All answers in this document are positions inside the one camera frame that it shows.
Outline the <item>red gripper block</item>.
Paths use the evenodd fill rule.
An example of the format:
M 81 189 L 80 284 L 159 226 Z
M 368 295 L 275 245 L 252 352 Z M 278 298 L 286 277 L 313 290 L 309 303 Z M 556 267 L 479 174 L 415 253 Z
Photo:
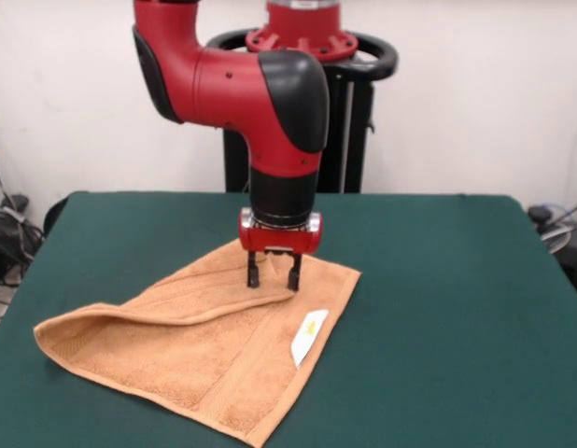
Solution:
M 242 208 L 239 214 L 239 240 L 247 253 L 247 286 L 260 285 L 260 272 L 255 252 L 292 253 L 293 264 L 288 272 L 288 289 L 300 287 L 303 254 L 317 252 L 323 231 L 320 213 L 312 213 L 304 225 L 280 229 L 261 224 L 251 208 Z

